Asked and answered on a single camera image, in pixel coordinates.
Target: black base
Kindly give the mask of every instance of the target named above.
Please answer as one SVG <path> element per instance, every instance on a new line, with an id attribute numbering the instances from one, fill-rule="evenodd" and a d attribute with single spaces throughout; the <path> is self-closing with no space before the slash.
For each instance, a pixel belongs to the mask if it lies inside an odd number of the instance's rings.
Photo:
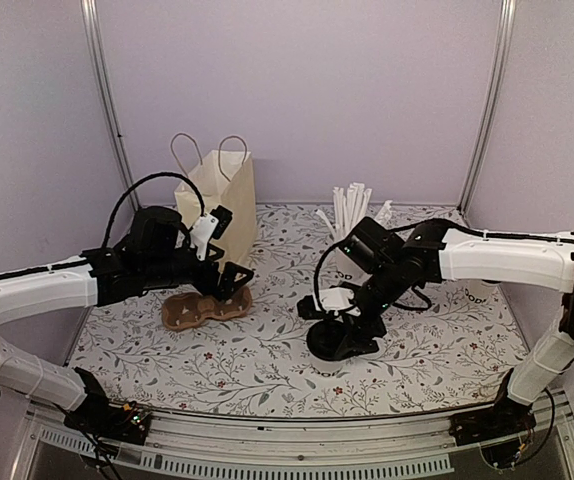
<path id="1" fill-rule="evenodd" d="M 449 421 L 449 434 L 458 446 L 516 435 L 536 426 L 532 413 L 520 417 L 503 416 L 495 412 L 494 407 L 457 413 Z"/>
<path id="2" fill-rule="evenodd" d="M 342 322 L 322 320 L 309 329 L 307 348 L 312 355 L 327 362 L 339 362 L 378 351 L 378 343 L 373 338 L 362 338 L 351 316 L 343 314 L 342 318 Z"/>
<path id="3" fill-rule="evenodd" d="M 458 446 L 515 435 L 536 426 L 531 405 L 521 405 L 508 397 L 507 386 L 512 372 L 513 369 L 503 378 L 491 407 L 450 417 L 449 434 Z"/>
<path id="4" fill-rule="evenodd" d="M 65 426 L 92 436 L 144 445 L 151 425 L 148 412 L 142 411 L 140 407 L 134 407 L 137 412 L 132 410 L 134 415 L 130 418 L 128 411 L 109 404 L 98 380 L 90 372 L 82 368 L 75 370 L 85 383 L 87 397 L 80 407 L 67 413 Z M 138 415 L 139 419 L 137 422 L 132 422 L 135 415 Z"/>

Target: white paper straw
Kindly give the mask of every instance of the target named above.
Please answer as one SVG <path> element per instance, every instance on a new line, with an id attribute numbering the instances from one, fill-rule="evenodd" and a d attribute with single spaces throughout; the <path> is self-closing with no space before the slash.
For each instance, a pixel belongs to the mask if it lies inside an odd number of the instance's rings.
<path id="1" fill-rule="evenodd" d="M 363 208 L 363 201 L 364 201 L 364 196 L 363 196 L 363 190 L 365 189 L 365 185 L 363 183 L 357 183 L 356 184 L 356 199 L 354 201 L 354 208 L 352 211 L 352 219 L 351 219 L 351 226 L 352 228 L 356 226 L 356 224 L 358 224 L 358 222 L 360 221 L 360 211 Z"/>
<path id="2" fill-rule="evenodd" d="M 349 231 L 354 228 L 354 225 L 356 225 L 356 215 L 358 215 L 356 207 L 360 208 L 358 204 L 361 201 L 362 198 L 359 196 L 359 186 L 354 183 L 351 194 L 351 206 L 349 208 L 349 228 L 347 229 L 347 233 L 349 233 Z"/>
<path id="3" fill-rule="evenodd" d="M 351 229 L 351 211 L 349 209 L 351 192 L 351 188 L 348 188 L 347 195 L 343 196 L 343 236 L 346 236 Z"/>
<path id="4" fill-rule="evenodd" d="M 376 222 L 385 225 L 391 219 L 391 200 L 387 200 L 376 214 Z"/>
<path id="5" fill-rule="evenodd" d="M 322 210 L 316 210 L 316 215 L 323 219 L 323 222 L 325 222 L 325 225 L 327 225 L 327 228 L 329 229 L 329 233 L 331 233 L 331 236 L 334 237 L 336 232 L 334 231 L 334 227 L 332 227 L 331 222 L 329 221 L 329 218 L 327 218 L 325 212 Z"/>
<path id="6" fill-rule="evenodd" d="M 345 233 L 349 233 L 349 230 L 351 230 L 351 215 L 354 213 L 354 200 L 356 198 L 355 193 L 356 189 L 354 187 L 350 186 L 347 189 L 347 215 L 345 216 L 347 221 L 345 222 Z"/>
<path id="7" fill-rule="evenodd" d="M 339 199 L 339 194 L 340 190 L 338 187 L 334 187 L 334 221 L 336 222 L 336 225 L 338 225 L 338 213 L 340 210 L 340 199 Z"/>
<path id="8" fill-rule="evenodd" d="M 345 209 L 345 189 L 341 188 L 339 190 L 338 199 L 340 200 L 340 211 L 338 212 L 338 218 L 340 219 L 340 236 L 345 236 L 345 223 L 346 223 L 346 214 L 347 210 Z"/>
<path id="9" fill-rule="evenodd" d="M 358 214 L 358 221 L 360 222 L 363 218 L 365 218 L 365 215 L 367 214 L 367 207 L 369 206 L 369 199 L 371 197 L 371 188 L 368 188 L 367 190 L 365 190 L 365 192 L 363 193 L 363 202 L 362 202 L 362 207 L 360 209 L 360 213 Z"/>

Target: metal frame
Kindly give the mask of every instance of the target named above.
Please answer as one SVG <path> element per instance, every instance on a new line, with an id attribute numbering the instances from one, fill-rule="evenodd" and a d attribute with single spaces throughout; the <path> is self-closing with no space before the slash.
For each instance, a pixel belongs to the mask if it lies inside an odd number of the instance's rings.
<path id="1" fill-rule="evenodd" d="M 87 41 L 89 43 L 89 53 L 91 55 L 91 61 L 94 66 L 94 73 L 100 92 L 101 102 L 105 112 L 105 119 L 109 129 L 109 136 L 123 185 L 125 188 L 129 188 L 134 184 L 134 179 L 131 173 L 129 161 L 127 159 L 127 152 L 122 140 L 122 135 L 120 133 L 116 106 L 111 94 L 107 65 L 105 63 L 105 54 L 101 41 L 98 13 L 96 11 L 96 0 L 81 0 L 81 4 L 83 9 L 83 19 L 85 23 Z M 476 137 L 474 154 L 471 160 L 469 171 L 467 172 L 465 185 L 463 187 L 460 200 L 457 204 L 458 209 L 464 215 L 467 214 L 469 207 L 471 206 L 487 150 L 487 144 L 489 143 L 494 114 L 496 112 L 496 106 L 498 104 L 498 98 L 500 94 L 500 87 L 502 84 L 503 76 L 505 74 L 507 57 L 509 55 L 515 10 L 516 0 L 503 0 L 498 23 L 494 63 L 491 79 L 489 82 L 489 89 L 487 91 L 487 98 L 485 101 L 485 109 L 478 130 L 478 135 Z M 136 192 L 133 192 L 130 195 L 129 201 L 134 211 L 141 206 L 140 199 L 138 198 L 138 194 Z"/>
<path id="2" fill-rule="evenodd" d="M 83 9 L 83 21 L 85 23 L 85 33 L 87 34 L 89 54 L 91 55 L 96 83 L 98 84 L 98 90 L 100 93 L 100 100 L 105 112 L 109 138 L 114 150 L 116 163 L 118 164 L 118 172 L 120 173 L 123 186 L 127 189 L 134 184 L 134 178 L 127 159 L 123 137 L 120 133 L 121 130 L 118 123 L 118 115 L 116 114 L 116 106 L 111 94 L 107 65 L 105 63 L 105 54 L 100 37 L 96 0 L 81 0 L 81 6 Z M 129 203 L 134 212 L 141 207 L 140 199 L 136 192 L 132 192 L 130 194 Z"/>
<path id="3" fill-rule="evenodd" d="M 467 214 L 469 207 L 471 206 L 474 192 L 476 190 L 476 184 L 478 183 L 480 171 L 485 159 L 487 145 L 489 144 L 489 137 L 494 122 L 496 106 L 498 105 L 500 88 L 505 75 L 507 57 L 509 56 L 515 11 L 516 0 L 503 0 L 500 21 L 498 24 L 498 37 L 496 38 L 494 65 L 491 80 L 489 82 L 489 90 L 487 91 L 487 101 L 483 112 L 483 118 L 480 123 L 480 129 L 478 130 L 478 137 L 476 138 L 474 155 L 471 160 L 469 172 L 467 173 L 463 192 L 460 196 L 460 202 L 458 203 L 458 209 L 464 215 Z"/>
<path id="4" fill-rule="evenodd" d="M 556 435 L 550 441 L 558 438 L 563 443 L 561 454 L 569 473 L 574 475 L 573 414 L 564 392 L 555 391 L 554 400 Z M 539 398 L 533 410 L 538 421 L 537 430 L 545 430 L 551 415 L 549 399 L 545 396 Z M 434 461 L 440 463 L 443 459 L 443 469 L 449 470 L 450 454 L 513 438 L 508 436 L 458 447 L 447 431 L 452 413 L 289 420 L 154 410 L 147 443 L 142 447 L 119 444 L 120 453 L 115 462 L 182 478 L 240 479 L 244 478 L 241 471 L 249 472 L 257 480 L 270 478 L 272 472 L 276 474 L 275 478 L 288 478 L 284 475 L 289 472 L 290 478 L 300 480 L 315 479 L 316 472 L 320 473 L 320 478 L 334 478 L 331 474 L 324 477 L 322 472 L 337 472 L 336 478 L 348 478 L 341 472 L 349 471 L 355 471 L 356 478 L 361 475 L 358 472 L 362 472 L 364 479 L 421 478 L 427 476 L 427 470 L 424 467 L 419 469 L 419 465 Z M 85 438 L 62 425 L 60 412 L 32 404 L 25 423 L 24 448 L 15 462 L 12 480 L 27 479 L 38 442 L 85 456 L 92 455 Z M 405 465 L 413 469 L 412 464 L 416 465 L 415 473 L 419 475 L 415 476 L 413 471 L 411 475 L 382 475 L 383 469 L 397 466 L 400 471 Z M 238 474 L 206 473 L 215 468 L 221 468 L 223 473 L 224 470 L 236 470 Z"/>

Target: bundle of straws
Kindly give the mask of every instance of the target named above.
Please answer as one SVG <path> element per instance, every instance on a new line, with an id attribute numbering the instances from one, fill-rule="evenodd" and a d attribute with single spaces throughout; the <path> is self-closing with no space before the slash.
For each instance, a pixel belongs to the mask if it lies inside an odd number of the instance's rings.
<path id="1" fill-rule="evenodd" d="M 360 222 L 367 213 L 369 200 L 371 198 L 371 188 L 365 188 L 364 183 L 352 183 L 345 189 L 334 187 L 334 224 L 322 210 L 316 210 L 318 215 L 327 225 L 334 242 L 338 242 L 345 238 L 349 232 Z M 392 216 L 391 201 L 386 201 L 375 220 L 384 225 Z"/>

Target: paper bag handle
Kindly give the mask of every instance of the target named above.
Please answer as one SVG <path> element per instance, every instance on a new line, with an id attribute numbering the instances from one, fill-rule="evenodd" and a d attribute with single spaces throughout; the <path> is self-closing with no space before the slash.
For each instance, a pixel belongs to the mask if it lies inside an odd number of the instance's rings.
<path id="1" fill-rule="evenodd" d="M 229 183 L 231 183 L 231 178 L 229 178 L 227 175 L 225 175 L 225 172 L 223 172 L 223 166 L 220 163 L 220 152 L 223 149 L 223 144 L 227 141 L 230 140 L 232 138 L 235 138 L 237 140 L 240 140 L 240 142 L 243 144 L 243 146 L 245 147 L 245 154 L 243 156 L 243 164 L 247 161 L 247 143 L 245 142 L 245 140 L 242 139 L 242 137 L 239 137 L 238 135 L 230 135 L 228 137 L 225 137 L 221 140 L 220 145 L 218 145 L 218 170 L 220 170 L 220 173 L 222 173 L 223 177 L 225 177 Z"/>
<path id="2" fill-rule="evenodd" d="M 178 164 L 178 166 L 180 167 L 180 169 L 183 171 L 183 173 L 187 176 L 189 176 L 189 174 L 187 173 L 187 170 L 185 170 L 185 167 L 183 167 L 183 164 L 180 163 L 180 159 L 178 158 L 178 155 L 176 155 L 176 152 L 174 151 L 174 140 L 176 140 L 178 137 L 185 137 L 188 138 L 191 143 L 194 144 L 194 147 L 196 148 L 196 153 L 198 154 L 198 161 L 200 162 L 200 164 L 203 164 L 203 156 L 200 153 L 200 148 L 198 148 L 198 143 L 196 143 L 196 140 L 194 139 L 194 137 L 192 137 L 191 135 L 189 135 L 188 133 L 177 133 L 176 135 L 174 135 L 171 139 L 171 143 L 169 144 L 169 148 L 171 149 L 171 154 L 174 156 L 174 158 L 176 159 L 176 163 Z"/>

